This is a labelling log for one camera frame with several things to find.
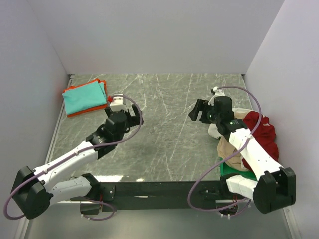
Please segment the red t-shirt in pile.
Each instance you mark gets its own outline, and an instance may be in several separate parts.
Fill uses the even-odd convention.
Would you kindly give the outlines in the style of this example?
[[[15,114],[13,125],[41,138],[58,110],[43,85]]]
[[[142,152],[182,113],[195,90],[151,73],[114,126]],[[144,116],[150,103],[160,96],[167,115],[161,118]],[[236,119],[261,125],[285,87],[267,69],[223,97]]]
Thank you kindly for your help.
[[[243,122],[252,131],[259,119],[259,113],[250,111],[244,117]],[[279,161],[279,150],[275,143],[276,132],[273,125],[270,124],[269,118],[262,115],[261,122],[258,128],[253,133],[256,141],[262,148],[276,161]]]

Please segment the white t-shirt in pile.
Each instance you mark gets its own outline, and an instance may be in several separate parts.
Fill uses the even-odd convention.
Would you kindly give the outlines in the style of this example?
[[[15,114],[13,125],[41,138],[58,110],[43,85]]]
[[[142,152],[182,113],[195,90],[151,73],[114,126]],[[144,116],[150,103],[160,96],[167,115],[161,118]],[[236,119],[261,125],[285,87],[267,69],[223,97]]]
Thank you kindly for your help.
[[[235,118],[241,120],[243,120],[250,111],[251,109],[233,108]],[[211,124],[209,126],[208,134],[214,139],[220,139],[222,137],[222,135],[218,132],[217,126],[215,124]]]

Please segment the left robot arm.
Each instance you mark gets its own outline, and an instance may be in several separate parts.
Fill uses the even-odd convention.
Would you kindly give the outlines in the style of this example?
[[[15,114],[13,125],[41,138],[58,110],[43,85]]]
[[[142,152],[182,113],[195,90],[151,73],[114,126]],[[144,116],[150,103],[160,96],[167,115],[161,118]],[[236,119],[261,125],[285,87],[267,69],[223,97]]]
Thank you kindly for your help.
[[[55,203],[74,197],[94,200],[99,196],[100,183],[91,174],[73,180],[63,178],[78,167],[98,160],[120,143],[131,128],[141,128],[143,113],[137,104],[132,104],[131,115],[124,103],[111,103],[105,108],[107,118],[95,132],[90,134],[73,150],[50,163],[30,169],[20,169],[15,177],[10,198],[22,211],[22,216],[35,219]]]

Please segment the green bin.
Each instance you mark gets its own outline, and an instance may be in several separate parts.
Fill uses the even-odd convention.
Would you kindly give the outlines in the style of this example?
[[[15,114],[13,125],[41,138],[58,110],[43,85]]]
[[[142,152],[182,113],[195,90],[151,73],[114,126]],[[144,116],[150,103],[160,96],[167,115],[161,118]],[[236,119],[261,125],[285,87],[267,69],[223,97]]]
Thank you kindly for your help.
[[[245,178],[257,181],[256,176],[253,172],[250,172],[250,171],[242,172],[242,171],[239,171],[239,170],[236,170],[236,169],[229,167],[226,163],[223,163],[220,165],[220,174],[221,174],[221,176],[225,176],[228,174],[239,174]]]

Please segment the beige t-shirt in pile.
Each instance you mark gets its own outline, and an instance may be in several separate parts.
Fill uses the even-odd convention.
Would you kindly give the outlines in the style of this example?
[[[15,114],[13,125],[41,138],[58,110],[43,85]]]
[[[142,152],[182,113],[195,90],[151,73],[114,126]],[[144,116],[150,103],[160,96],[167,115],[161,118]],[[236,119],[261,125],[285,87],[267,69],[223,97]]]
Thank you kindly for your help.
[[[237,152],[236,148],[231,145],[223,136],[220,138],[220,141],[217,146],[217,153],[220,158],[223,160],[231,156]],[[249,170],[244,166],[242,162],[243,157],[241,154],[237,154],[234,157],[230,158],[225,163],[236,170],[242,171],[242,172],[248,172]]]

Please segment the aluminium rail frame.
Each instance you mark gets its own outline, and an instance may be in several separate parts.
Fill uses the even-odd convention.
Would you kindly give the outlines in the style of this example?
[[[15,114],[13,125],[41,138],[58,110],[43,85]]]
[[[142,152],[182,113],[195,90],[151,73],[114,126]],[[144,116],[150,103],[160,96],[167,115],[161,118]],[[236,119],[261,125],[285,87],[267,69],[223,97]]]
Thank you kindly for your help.
[[[104,74],[99,110],[60,120],[47,164],[17,173],[29,220],[79,205],[79,239],[283,239],[277,210],[296,200],[233,108],[250,108],[240,74]]]

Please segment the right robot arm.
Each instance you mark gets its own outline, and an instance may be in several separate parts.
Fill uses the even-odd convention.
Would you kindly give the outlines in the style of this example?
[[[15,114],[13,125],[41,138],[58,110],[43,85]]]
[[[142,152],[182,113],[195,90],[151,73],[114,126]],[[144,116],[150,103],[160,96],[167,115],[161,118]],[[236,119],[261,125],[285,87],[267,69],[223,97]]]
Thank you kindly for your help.
[[[276,162],[253,137],[247,125],[235,118],[230,97],[218,96],[213,103],[197,99],[189,117],[192,121],[215,124],[217,131],[243,156],[256,176],[256,180],[239,174],[222,176],[219,181],[221,197],[229,199],[237,194],[253,200],[263,214],[296,202],[295,172]]]

